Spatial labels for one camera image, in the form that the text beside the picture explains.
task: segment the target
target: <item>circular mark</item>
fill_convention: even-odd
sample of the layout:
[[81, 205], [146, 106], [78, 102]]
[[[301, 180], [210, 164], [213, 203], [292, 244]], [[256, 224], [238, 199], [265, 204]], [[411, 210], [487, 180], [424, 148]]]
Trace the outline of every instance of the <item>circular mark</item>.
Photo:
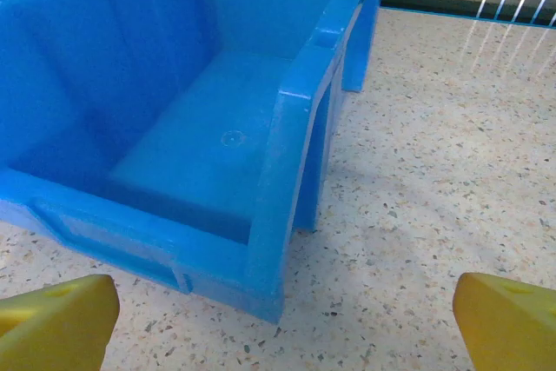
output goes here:
[[245, 141], [245, 135], [239, 130], [230, 130], [222, 135], [221, 141], [226, 147], [237, 148]]

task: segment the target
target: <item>bin floor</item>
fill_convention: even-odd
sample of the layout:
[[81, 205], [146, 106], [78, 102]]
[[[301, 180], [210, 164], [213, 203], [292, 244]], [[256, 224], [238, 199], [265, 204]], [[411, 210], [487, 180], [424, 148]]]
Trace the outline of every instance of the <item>bin floor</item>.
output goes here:
[[116, 165], [104, 194], [247, 243], [268, 129], [289, 60], [215, 56]]

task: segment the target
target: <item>terrazzo floor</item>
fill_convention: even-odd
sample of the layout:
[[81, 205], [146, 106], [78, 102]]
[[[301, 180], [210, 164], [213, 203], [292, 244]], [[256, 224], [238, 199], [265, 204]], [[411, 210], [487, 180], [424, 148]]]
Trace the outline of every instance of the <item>terrazzo floor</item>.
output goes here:
[[0, 296], [111, 274], [103, 370], [472, 370], [460, 274], [556, 288], [556, 30], [381, 10], [280, 326], [0, 224]]

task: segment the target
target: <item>storage bin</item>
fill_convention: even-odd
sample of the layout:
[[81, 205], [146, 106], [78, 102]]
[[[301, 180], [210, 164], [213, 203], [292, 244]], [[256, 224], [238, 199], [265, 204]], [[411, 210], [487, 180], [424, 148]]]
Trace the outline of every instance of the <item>storage bin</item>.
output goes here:
[[267, 321], [380, 0], [0, 0], [0, 218]]

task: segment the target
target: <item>yellow plastic part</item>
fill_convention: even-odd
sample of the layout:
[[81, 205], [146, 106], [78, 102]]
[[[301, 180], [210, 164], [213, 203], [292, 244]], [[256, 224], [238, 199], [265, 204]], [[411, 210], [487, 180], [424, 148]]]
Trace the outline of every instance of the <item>yellow plastic part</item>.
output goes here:
[[556, 291], [466, 273], [453, 313], [477, 371], [556, 370]]
[[0, 300], [0, 370], [98, 371], [119, 311], [109, 275]]

